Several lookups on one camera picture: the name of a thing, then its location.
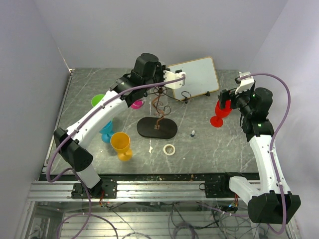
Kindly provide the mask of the red wine glass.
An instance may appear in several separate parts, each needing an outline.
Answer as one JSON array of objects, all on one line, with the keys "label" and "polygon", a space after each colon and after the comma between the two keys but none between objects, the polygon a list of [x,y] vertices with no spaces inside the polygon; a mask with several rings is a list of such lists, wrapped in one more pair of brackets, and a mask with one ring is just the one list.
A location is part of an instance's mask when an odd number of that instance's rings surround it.
[{"label": "red wine glass", "polygon": [[213,127],[222,127],[223,119],[228,117],[232,112],[231,101],[226,101],[226,106],[224,109],[220,108],[220,102],[218,101],[215,107],[215,116],[210,119],[210,123]]}]

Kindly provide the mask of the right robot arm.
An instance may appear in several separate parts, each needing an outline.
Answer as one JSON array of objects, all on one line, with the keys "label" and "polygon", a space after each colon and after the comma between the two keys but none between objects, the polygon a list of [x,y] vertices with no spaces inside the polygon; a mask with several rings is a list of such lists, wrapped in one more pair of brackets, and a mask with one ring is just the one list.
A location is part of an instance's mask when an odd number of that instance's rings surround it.
[{"label": "right robot arm", "polygon": [[249,219],[254,223],[286,225],[301,205],[298,195],[292,194],[280,168],[275,147],[275,131],[267,116],[273,94],[266,88],[252,88],[236,93],[222,90],[219,107],[238,109],[241,128],[253,150],[260,178],[260,187],[243,176],[232,176],[220,184],[225,197],[237,194],[247,205]]}]

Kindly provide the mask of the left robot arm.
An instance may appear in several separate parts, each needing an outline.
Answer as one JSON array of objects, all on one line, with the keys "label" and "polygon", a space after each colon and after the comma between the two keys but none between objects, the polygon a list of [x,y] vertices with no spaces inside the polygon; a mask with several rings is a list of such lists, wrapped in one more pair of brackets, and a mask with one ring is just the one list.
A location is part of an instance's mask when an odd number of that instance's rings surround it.
[{"label": "left robot arm", "polygon": [[87,146],[115,116],[143,98],[150,88],[162,83],[164,70],[155,55],[141,54],[131,72],[118,78],[97,105],[67,129],[59,127],[55,130],[54,154],[60,154],[71,166],[89,197],[96,198],[101,194],[103,181],[92,165],[93,156]]}]

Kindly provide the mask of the pink wine glass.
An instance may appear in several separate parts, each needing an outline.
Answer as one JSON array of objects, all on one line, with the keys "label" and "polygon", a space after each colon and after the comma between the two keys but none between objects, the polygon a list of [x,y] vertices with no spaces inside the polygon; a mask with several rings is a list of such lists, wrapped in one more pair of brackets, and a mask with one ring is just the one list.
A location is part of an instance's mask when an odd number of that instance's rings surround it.
[{"label": "pink wine glass", "polygon": [[132,109],[140,109],[143,105],[144,105],[145,101],[140,99],[140,100],[136,100],[134,103],[132,103],[131,108]]}]

